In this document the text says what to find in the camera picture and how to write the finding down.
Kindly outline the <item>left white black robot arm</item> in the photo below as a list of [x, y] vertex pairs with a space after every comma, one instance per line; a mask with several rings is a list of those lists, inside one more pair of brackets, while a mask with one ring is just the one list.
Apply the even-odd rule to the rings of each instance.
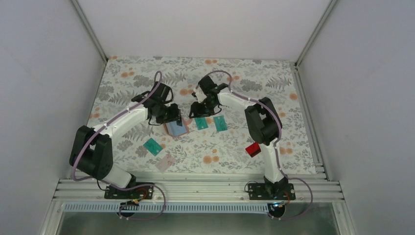
[[86, 179], [94, 178], [111, 185], [123, 198], [132, 197], [136, 193], [136, 180], [131, 173], [114, 164], [113, 140], [152, 118], [157, 124], [182, 123], [181, 111], [173, 103], [172, 89], [161, 82], [156, 82], [152, 90], [133, 97], [108, 121], [94, 127], [81, 126], [75, 134], [69, 158], [72, 170], [84, 172]]

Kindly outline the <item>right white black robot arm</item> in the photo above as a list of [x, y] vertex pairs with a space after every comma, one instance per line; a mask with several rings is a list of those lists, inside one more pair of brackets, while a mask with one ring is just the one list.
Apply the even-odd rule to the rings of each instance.
[[205, 118], [215, 114], [214, 109], [228, 106], [243, 110], [251, 138], [258, 143], [265, 163], [265, 193], [270, 199], [278, 199], [288, 185], [288, 178], [279, 164], [279, 145], [282, 124], [272, 101], [249, 98], [231, 90], [227, 84], [217, 85], [206, 75], [192, 95], [197, 98], [190, 106], [189, 118]]

